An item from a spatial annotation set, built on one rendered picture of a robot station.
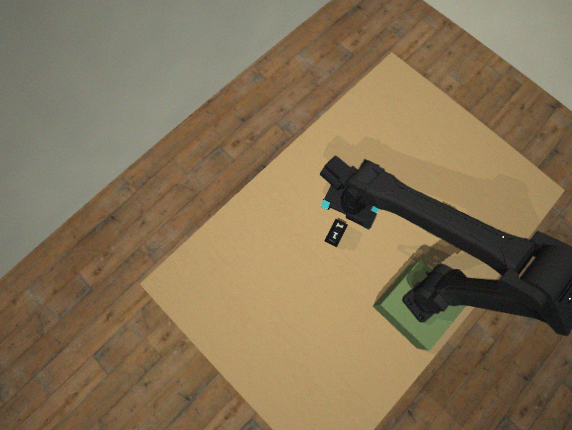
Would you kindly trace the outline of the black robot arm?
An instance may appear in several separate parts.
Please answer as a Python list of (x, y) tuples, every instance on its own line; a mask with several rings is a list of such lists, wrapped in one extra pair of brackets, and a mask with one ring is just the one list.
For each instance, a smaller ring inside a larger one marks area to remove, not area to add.
[[(547, 322), (557, 334), (570, 334), (572, 246), (540, 231), (529, 240), (498, 230), (405, 185), (370, 162), (364, 159), (357, 169), (334, 156), (320, 175), (336, 190), (345, 188), (341, 198), (344, 196), (351, 207), (373, 205), (394, 213), (501, 276), (504, 273), (499, 280), (467, 278), (459, 269), (438, 264), (402, 298), (419, 322), (444, 312), (449, 305), (465, 305), (534, 318)], [(519, 278), (532, 256), (535, 259)], [(431, 312), (424, 312), (428, 310)]]

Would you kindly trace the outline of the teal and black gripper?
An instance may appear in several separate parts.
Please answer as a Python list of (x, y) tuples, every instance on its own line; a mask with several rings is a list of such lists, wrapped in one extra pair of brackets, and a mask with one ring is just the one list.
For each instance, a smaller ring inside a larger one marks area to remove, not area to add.
[(332, 208), (338, 212), (341, 212), (346, 215), (346, 219), (351, 220), (369, 230), (373, 225), (373, 222), (377, 216), (379, 209), (374, 207), (373, 205), (371, 205), (370, 207), (366, 206), (363, 209), (361, 208), (364, 207), (365, 205), (360, 208), (351, 207), (345, 201), (344, 196), (343, 198), (341, 198), (344, 189), (340, 189), (337, 191), (331, 185), (321, 204), (321, 207), (326, 210), (330, 210), (330, 208)]

